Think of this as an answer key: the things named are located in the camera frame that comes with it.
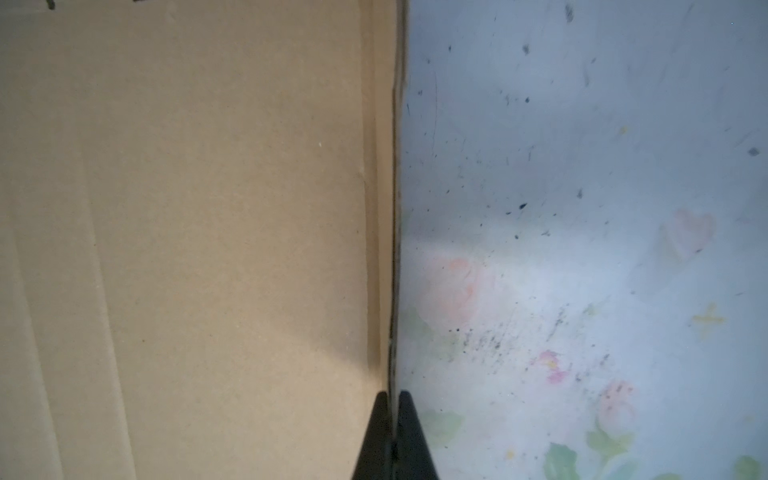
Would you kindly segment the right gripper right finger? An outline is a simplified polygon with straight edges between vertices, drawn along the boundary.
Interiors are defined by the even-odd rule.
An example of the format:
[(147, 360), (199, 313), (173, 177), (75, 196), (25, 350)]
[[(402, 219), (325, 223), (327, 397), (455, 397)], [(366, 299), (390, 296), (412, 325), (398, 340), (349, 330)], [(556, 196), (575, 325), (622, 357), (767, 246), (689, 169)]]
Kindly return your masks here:
[(412, 395), (402, 390), (394, 439), (394, 478), (396, 480), (438, 480), (427, 441)]

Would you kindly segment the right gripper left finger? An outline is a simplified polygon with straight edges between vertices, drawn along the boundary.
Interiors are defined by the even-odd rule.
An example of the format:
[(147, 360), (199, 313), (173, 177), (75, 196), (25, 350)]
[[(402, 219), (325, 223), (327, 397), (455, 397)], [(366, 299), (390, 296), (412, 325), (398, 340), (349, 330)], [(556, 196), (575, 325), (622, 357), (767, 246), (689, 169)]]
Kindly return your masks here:
[(389, 396), (376, 395), (352, 480), (390, 480), (392, 478), (392, 418)]

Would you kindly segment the brown cardboard box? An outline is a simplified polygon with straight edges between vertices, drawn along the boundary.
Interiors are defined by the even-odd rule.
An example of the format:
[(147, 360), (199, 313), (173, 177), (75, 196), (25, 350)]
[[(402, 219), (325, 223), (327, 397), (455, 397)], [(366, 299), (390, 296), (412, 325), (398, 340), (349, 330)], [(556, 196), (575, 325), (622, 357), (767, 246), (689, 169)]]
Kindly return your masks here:
[(347, 479), (394, 1), (1, 5), (1, 475)]

